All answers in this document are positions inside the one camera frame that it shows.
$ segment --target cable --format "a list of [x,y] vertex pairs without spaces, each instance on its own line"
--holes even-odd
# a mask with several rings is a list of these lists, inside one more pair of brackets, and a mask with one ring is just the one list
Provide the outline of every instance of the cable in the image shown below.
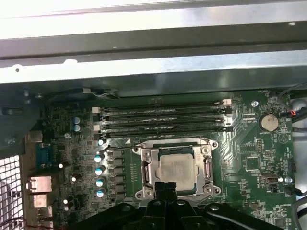
[[301,217],[303,217],[306,214],[307,214],[307,207],[303,208],[302,210],[299,210],[299,212],[297,213],[297,217],[300,219]]
[[294,133],[307,133],[307,128],[292,128],[292,132]]
[[65,230],[66,227],[60,227],[60,228],[53,228],[53,227],[49,227],[49,226],[44,226],[44,225],[28,225],[27,224],[27,220],[23,217],[15,217],[15,218],[10,218],[10,219],[7,219],[6,221],[0,223],[0,228],[1,227],[4,227],[5,225],[7,224],[10,224],[14,221],[17,221],[17,220],[22,220],[23,223],[24,223],[24,227],[26,228],[33,228],[33,229],[50,229],[50,230]]
[[302,226],[299,223],[299,217],[298,217],[298,213],[297,213],[297,209],[298,207],[300,207],[301,205],[304,205],[307,203],[307,196],[297,200],[294,204],[292,204],[291,208],[292,208],[292,218],[293,218],[293,222],[296,225],[298,230],[302,230]]
[[281,104],[287,111],[291,112],[292,116],[296,115],[296,112],[294,110],[292,110],[285,102],[283,102],[282,97],[286,94],[289,93],[292,90],[298,89],[300,87],[303,87],[304,85],[307,85],[307,81],[303,82],[303,83],[299,83],[295,86],[292,86],[284,91],[282,91],[278,96],[277,96],[277,101],[279,102],[279,104]]

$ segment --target mesh grille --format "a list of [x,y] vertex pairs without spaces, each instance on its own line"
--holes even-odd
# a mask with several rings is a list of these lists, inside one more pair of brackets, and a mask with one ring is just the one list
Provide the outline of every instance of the mesh grille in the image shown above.
[[19,156],[0,160],[0,230],[24,229],[22,220],[8,221],[23,216]]

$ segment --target black ram slot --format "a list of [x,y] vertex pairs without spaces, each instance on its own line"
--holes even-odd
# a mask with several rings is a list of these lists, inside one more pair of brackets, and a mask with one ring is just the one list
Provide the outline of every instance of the black ram slot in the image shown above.
[[116,112],[144,112],[148,110],[158,109],[193,109],[211,106],[224,105],[224,101],[212,101],[212,102],[200,102],[200,103],[178,103],[178,104],[154,104],[146,106],[134,106],[134,107],[115,107],[115,108],[104,108],[104,111],[116,113]]
[[163,114],[137,114],[137,115],[120,115],[120,116],[103,116],[104,121],[122,121],[122,120],[132,120],[132,119],[157,119],[157,118],[172,118],[172,117],[189,117],[193,115],[194,117],[206,117],[208,115],[220,115],[232,113],[230,107],[225,109],[214,109],[214,110],[203,110],[203,111],[192,111],[192,112],[171,112]]
[[165,137],[165,136],[176,136],[176,135],[196,135],[197,133],[204,132],[232,132],[232,126],[211,126],[206,128],[192,128],[192,129],[178,129],[178,130],[158,130],[150,132],[122,132],[122,133],[105,133],[103,138],[128,138],[128,137]]
[[209,127],[214,126],[216,123],[202,123],[202,122],[195,122],[195,123],[179,123],[177,125],[153,125],[153,126],[132,126],[132,127],[117,127],[117,128],[104,128],[104,132],[106,133],[119,133],[119,132],[139,132],[139,131],[152,131],[152,130],[177,130],[183,128],[193,128],[193,127]]
[[103,129],[113,129],[113,128],[134,128],[134,127],[150,127],[150,126],[160,126],[160,125],[178,125],[186,123],[223,123],[224,119],[221,117],[217,118],[207,118],[207,119],[174,119],[174,120],[157,120],[157,121],[140,121],[139,123],[124,122],[124,123],[114,123],[114,124],[104,124]]

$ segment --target motherboard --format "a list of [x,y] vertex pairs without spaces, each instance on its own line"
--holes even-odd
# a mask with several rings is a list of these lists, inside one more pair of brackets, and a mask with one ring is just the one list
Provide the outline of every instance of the motherboard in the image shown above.
[[57,177],[55,226],[137,207],[155,182],[174,181],[200,208],[227,203],[295,229],[292,124],[275,92],[97,98],[55,103],[43,117],[36,165]]

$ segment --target cpu socket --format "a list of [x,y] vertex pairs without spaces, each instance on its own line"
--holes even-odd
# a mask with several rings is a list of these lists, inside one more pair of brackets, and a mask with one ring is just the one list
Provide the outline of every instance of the cpu socket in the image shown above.
[[157,181],[176,182],[178,196],[204,200],[221,193],[213,185],[211,152],[218,147],[214,140],[182,138],[149,140],[133,152],[141,156],[142,190],[137,199],[153,199]]

